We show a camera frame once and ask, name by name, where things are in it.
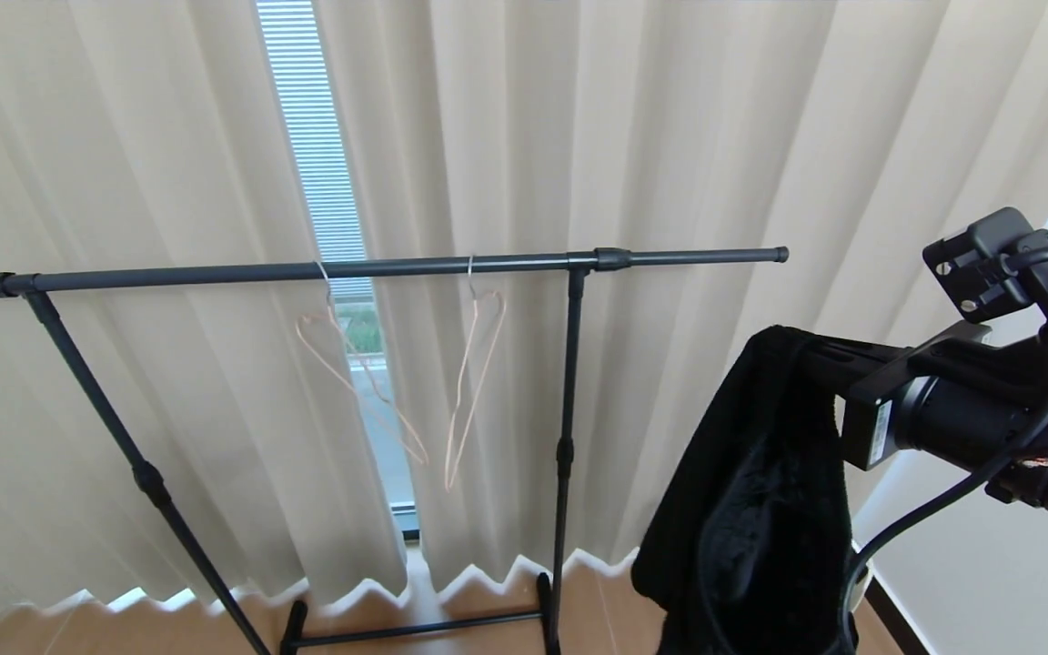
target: rack vertical pole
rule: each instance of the rack vertical pole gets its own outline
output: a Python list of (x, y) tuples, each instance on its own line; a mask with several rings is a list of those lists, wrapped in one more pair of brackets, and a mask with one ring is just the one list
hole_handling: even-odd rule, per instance
[(237, 599), (234, 599), (228, 585), (224, 584), (224, 580), (221, 580), (217, 568), (213, 567), (209, 555), (204, 553), (204, 548), (200, 547), (200, 542), (192, 533), (188, 523), (183, 521), (183, 517), (176, 508), (176, 503), (172, 502), (172, 497), (163, 485), (163, 477), (150, 461), (145, 459), (140, 449), (132, 439), (132, 435), (128, 434), (128, 428), (124, 427), (121, 416), (115, 413), (112, 403), (108, 401), (103, 387), (100, 387), (100, 381), (95, 380), (95, 375), (91, 372), (91, 368), (88, 368), (87, 361), (84, 359), (80, 349), (75, 347), (71, 333), (67, 332), (66, 325), (59, 316), (59, 310), (54, 309), (54, 303), (43, 291), (31, 291), (31, 293), (24, 296), (38, 322), (43, 324), (46, 333), (51, 336), (54, 348), (58, 348), (59, 353), (63, 355), (63, 361), (71, 370), (75, 381), (80, 383), (80, 388), (84, 390), (84, 394), (87, 394), (88, 401), (91, 401), (91, 406), (95, 408), (95, 413), (100, 415), (107, 431), (111, 432), (112, 439), (115, 439), (115, 443), (124, 452), (124, 457), (128, 458), (137, 487), (148, 495), (148, 500), (156, 506), (156, 509), (162, 515), (163, 521), (168, 522), (172, 534), (176, 536), (180, 546), (183, 546), (183, 550), (192, 559), (192, 563), (196, 564), (197, 569), (200, 569), (200, 575), (203, 575), (204, 581), (213, 588), (213, 592), (217, 593), (225, 612), (230, 613), (230, 617), (233, 617), (233, 621), (244, 633), (245, 639), (248, 639), (249, 647), (253, 647), (254, 652), (258, 655), (270, 655), (269, 648), (265, 647), (261, 635), (254, 630), (249, 617), (245, 616)]
[(561, 439), (556, 442), (556, 532), (552, 555), (552, 616), (548, 619), (545, 647), (549, 655), (561, 654), (561, 589), (565, 568), (565, 529), (569, 522), (569, 478), (573, 474), (573, 406), (576, 396), (576, 357), (582, 340), (582, 299), (588, 268), (569, 269), (569, 323), (565, 334), (564, 403)]

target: brown tile floor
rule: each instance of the brown tile floor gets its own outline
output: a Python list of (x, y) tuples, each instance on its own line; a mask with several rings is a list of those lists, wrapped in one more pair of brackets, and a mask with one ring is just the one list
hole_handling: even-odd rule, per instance
[[(392, 601), (379, 592), (362, 593), (345, 610), (311, 610), (307, 634), (374, 630), (379, 627), (476, 617), (500, 610), (527, 609), (533, 604), (534, 577), (524, 567), (514, 569), (503, 589), (493, 589), (485, 577), (472, 576), (444, 601), (431, 591), (421, 559), (411, 555), (411, 584)], [(573, 561), (565, 575), (562, 601), (562, 650), (569, 655), (646, 655), (658, 642), (661, 612), (629, 585), (627, 569), (601, 572)], [(242, 599), (245, 613), (269, 645), (279, 642), (286, 626), (288, 603), (267, 603), (259, 596)], [(857, 613), (860, 655), (899, 655), (869, 607)], [(93, 601), (63, 610), (41, 612), (31, 607), (0, 615), (0, 654), (3, 655), (183, 655), (221, 652), (252, 655), (240, 631), (224, 613), (193, 602), (178, 610), (140, 601), (114, 612)], [(496, 652), (498, 655), (540, 654), (538, 621), (484, 626), (411, 638), (308, 648), (303, 655), (455, 655)]]

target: clothes rack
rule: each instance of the clothes rack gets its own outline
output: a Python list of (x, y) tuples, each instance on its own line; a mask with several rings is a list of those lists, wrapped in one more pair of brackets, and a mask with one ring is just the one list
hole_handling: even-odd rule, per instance
[[(741, 248), (720, 250), (662, 250), (630, 252), (623, 248), (595, 248), (594, 250), (528, 254), (528, 256), (490, 256), (473, 258), (418, 258), (370, 260), (361, 262), (326, 262), (325, 275), (340, 278), (391, 278), (405, 275), (458, 275), (466, 272), (527, 272), (527, 270), (567, 270), (569, 272), (569, 310), (567, 311), (565, 339), (564, 399), (562, 402), (561, 436), (556, 440), (556, 509), (555, 543), (553, 544), (552, 577), (548, 573), (537, 576), (537, 609), (489, 617), (462, 618), (462, 620), (396, 627), (375, 631), (304, 637), (303, 626), (307, 606), (296, 601), (290, 609), (286, 631), (279, 645), (279, 655), (293, 655), (300, 648), (325, 646), (371, 638), (405, 637), (405, 635), (449, 631), (465, 627), (540, 618), (544, 631), (546, 655), (559, 655), (559, 617), (561, 616), (562, 569), (564, 569), (565, 527), (569, 512), (569, 477), (573, 467), (573, 406), (576, 391), (576, 357), (582, 324), (582, 298), (585, 279), (590, 272), (611, 272), (637, 265), (693, 265), (733, 264), (733, 262), (783, 262), (787, 248)], [(146, 460), (128, 434), (119, 415), (115, 413), (107, 394), (75, 347), (67, 332), (59, 310), (49, 293), (80, 289), (121, 289), (132, 286), (183, 286), (220, 285), (236, 282), (282, 282), (291, 279), (323, 279), (323, 270), (315, 262), (304, 264), (258, 265), (203, 265), (176, 266), (176, 268), (143, 268), (129, 270), (95, 270), (95, 272), (0, 272), (0, 299), (24, 298), (38, 322), (43, 325), (54, 348), (63, 355), (67, 368), (84, 390), (88, 401), (111, 432), (124, 457), (132, 465), (134, 482), (168, 522), (172, 534), (183, 546), (199, 569), (204, 581), (216, 592), (217, 599), (227, 610), (230, 617), (248, 639), (258, 655), (270, 655), (269, 647), (254, 630), (227, 584), (224, 584), (204, 548), (192, 533), (188, 522), (172, 502), (163, 479), (156, 467)]]

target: black cloth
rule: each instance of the black cloth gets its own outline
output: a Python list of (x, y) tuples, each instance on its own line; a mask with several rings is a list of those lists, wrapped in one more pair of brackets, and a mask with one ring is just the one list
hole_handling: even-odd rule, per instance
[(678, 463), (631, 572), (665, 610), (658, 655), (855, 652), (839, 637), (852, 524), (833, 397), (798, 366), (818, 340), (752, 336)]

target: black cable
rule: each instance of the black cable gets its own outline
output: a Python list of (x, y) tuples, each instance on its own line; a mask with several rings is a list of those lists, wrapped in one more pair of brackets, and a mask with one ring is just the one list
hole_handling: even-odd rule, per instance
[[(1048, 248), (1041, 248), (1036, 250), (1028, 250), (1025, 253), (1017, 254), (1017, 256), (1009, 257), (1005, 261), (1005, 266), (1010, 272), (1020, 272), (1027, 268), (1031, 268), (1033, 265), (1044, 264), (1048, 262)], [(872, 540), (868, 542), (859, 552), (853, 556), (851, 564), (848, 567), (847, 575), (844, 580), (844, 588), (842, 589), (842, 596), (839, 601), (839, 630), (840, 637), (844, 639), (844, 643), (852, 642), (852, 630), (850, 630), (850, 615), (852, 614), (852, 588), (855, 586), (863, 569), (868, 565), (869, 561), (876, 554), (879, 548), (887, 546), (891, 540), (898, 538), (903, 531), (908, 530), (909, 527), (918, 525), (924, 519), (932, 517), (933, 514), (937, 514), (944, 509), (945, 507), (953, 505), (954, 502), (961, 500), (965, 495), (974, 493), (981, 485), (986, 484), (997, 476), (1002, 468), (1013, 461), (1011, 453), (1019, 451), (1025, 444), (1031, 442), (1035, 439), (1041, 431), (1048, 425), (1048, 396), (1045, 397), (1044, 401), (1038, 407), (1038, 411), (1032, 416), (1032, 419), (1028, 427), (1022, 431), (1022, 434), (1016, 436), (1009, 442), (1003, 445), (1001, 451), (996, 453), (989, 460), (985, 461), (981, 467), (976, 468), (973, 473), (957, 482), (957, 484), (952, 485), (947, 490), (937, 495), (936, 498), (930, 500), (918, 508), (903, 515), (903, 517), (892, 522), (889, 527), (885, 527), (885, 530), (880, 531), (880, 534), (874, 536)]]

